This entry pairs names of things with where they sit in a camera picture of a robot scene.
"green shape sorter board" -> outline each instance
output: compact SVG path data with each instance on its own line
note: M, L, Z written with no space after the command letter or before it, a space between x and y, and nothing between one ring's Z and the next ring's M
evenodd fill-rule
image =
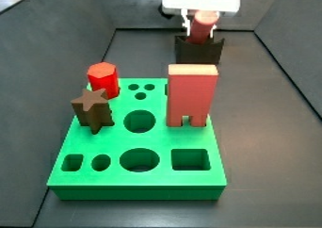
M49 186L61 200L218 200L226 174L206 127L166 126L168 79L121 78L114 126L93 135L74 118Z

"star block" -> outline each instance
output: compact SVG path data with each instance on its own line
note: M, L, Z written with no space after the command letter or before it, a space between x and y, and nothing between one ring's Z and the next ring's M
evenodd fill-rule
M117 65L102 62L93 65L87 72L93 90L106 89L109 99L118 97L118 69Z
M82 126L91 126L93 134L99 132L102 126L115 124L107 100L106 89L85 89L83 95L71 101L79 123Z

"table surface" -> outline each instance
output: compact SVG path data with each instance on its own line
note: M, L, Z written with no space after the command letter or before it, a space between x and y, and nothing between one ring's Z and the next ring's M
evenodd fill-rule
M119 77L166 77L168 30L119 30L106 61ZM220 201L61 201L35 227L322 225L322 122L253 32L226 38L212 119L229 185Z

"pink rectangular block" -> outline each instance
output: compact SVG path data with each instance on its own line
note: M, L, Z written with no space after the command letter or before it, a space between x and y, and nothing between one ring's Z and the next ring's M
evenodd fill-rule
M169 65L168 126L205 126L218 80L216 65Z

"square hole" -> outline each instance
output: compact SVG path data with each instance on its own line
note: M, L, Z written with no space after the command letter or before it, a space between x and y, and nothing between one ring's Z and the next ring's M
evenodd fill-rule
M176 171L209 171L206 149L174 149L172 151L173 169Z
M62 170L78 171L83 163L83 158L83 155L67 155L62 165Z

